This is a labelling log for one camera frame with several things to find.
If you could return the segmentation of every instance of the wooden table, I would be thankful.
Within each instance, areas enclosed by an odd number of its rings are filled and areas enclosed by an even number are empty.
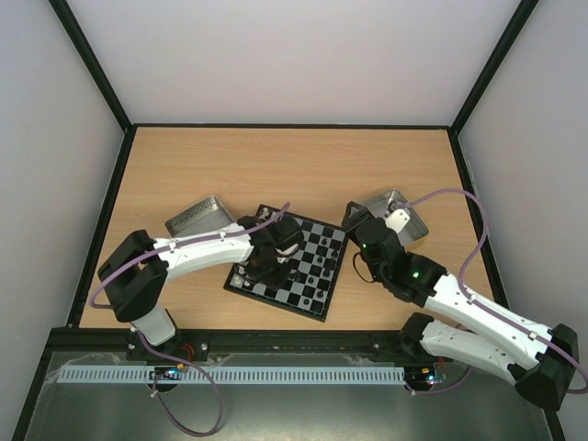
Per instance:
[[[164,222],[210,194],[235,219],[254,214],[260,203],[281,207],[289,201],[292,212],[340,224],[350,200],[390,188],[413,200],[442,187],[461,187],[444,130],[139,128],[98,265],[130,232],[168,236]],[[417,211],[431,232],[418,252],[457,273],[476,244],[465,199],[443,195]],[[229,265],[175,280],[164,287],[160,303],[180,328],[402,328],[420,309],[362,282],[351,266],[355,252],[349,243],[326,322],[223,290]],[[492,297],[480,256],[467,283]],[[85,306],[81,327],[128,326],[112,311]]]

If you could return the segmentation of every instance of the gray wall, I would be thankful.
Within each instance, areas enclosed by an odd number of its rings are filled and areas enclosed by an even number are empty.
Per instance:
[[[72,303],[122,133],[49,2],[0,14],[0,439]]]
[[[588,2],[543,1],[460,136],[516,311],[580,335],[588,360]],[[576,375],[572,386],[582,385]],[[588,396],[560,419],[586,439]]]
[[[135,122],[450,124],[518,1],[69,3]]]

